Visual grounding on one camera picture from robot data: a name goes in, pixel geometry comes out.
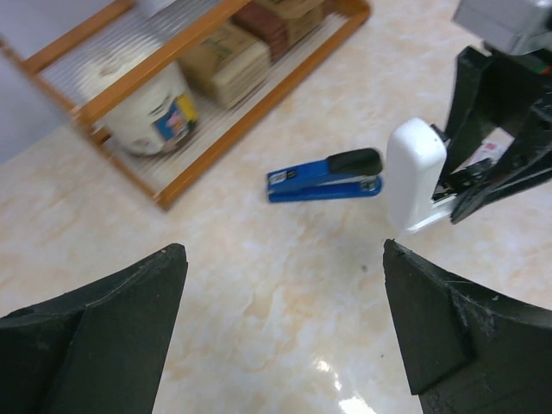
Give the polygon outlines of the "blue black stapler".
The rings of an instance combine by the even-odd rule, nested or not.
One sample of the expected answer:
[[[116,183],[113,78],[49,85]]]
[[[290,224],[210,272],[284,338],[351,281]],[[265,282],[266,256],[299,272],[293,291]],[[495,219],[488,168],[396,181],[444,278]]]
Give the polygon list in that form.
[[[378,150],[362,148],[289,166],[267,174],[267,199],[290,203],[344,198],[371,198],[380,194],[383,162]]]

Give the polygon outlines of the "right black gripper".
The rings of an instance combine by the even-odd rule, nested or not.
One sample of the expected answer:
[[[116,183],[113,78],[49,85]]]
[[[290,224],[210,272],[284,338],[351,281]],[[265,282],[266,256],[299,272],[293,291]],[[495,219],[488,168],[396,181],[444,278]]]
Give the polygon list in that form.
[[[551,52],[510,56],[466,47],[456,57],[455,89],[440,137],[447,157],[439,180],[466,161],[496,128],[515,136],[530,106],[551,89]],[[524,129],[494,166],[458,198],[450,222],[551,180],[551,130]]]

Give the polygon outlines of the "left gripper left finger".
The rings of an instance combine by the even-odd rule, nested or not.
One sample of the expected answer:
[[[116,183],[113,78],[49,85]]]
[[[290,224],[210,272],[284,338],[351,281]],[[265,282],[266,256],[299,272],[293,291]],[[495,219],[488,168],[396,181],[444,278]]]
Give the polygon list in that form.
[[[1,319],[3,413],[150,413],[188,261],[170,244]]]

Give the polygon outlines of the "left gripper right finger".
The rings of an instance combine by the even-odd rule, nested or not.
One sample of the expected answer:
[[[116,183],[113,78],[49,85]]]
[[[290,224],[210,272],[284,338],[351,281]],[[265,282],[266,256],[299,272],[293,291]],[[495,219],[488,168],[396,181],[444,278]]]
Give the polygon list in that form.
[[[448,272],[392,239],[386,296],[425,413],[549,413],[551,312]]]

